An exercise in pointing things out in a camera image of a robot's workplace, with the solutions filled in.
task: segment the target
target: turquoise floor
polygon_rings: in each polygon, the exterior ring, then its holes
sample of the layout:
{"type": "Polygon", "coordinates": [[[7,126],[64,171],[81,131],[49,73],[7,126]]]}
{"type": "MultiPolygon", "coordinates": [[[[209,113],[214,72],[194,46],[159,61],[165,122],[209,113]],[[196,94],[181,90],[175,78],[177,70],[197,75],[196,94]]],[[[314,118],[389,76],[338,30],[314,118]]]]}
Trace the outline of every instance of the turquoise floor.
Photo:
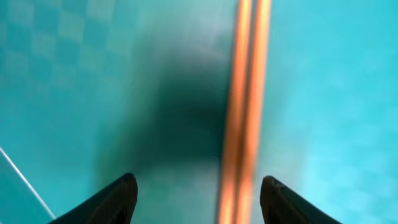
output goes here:
{"type": "MultiPolygon", "coordinates": [[[[398,222],[396,9],[273,1],[253,223],[269,174],[341,222],[398,222]]],[[[0,147],[55,216],[133,172],[133,223],[214,223],[235,11],[0,1],[0,147]]],[[[0,222],[19,222],[12,198],[32,204],[31,223],[50,220],[0,168],[0,222]]]]}

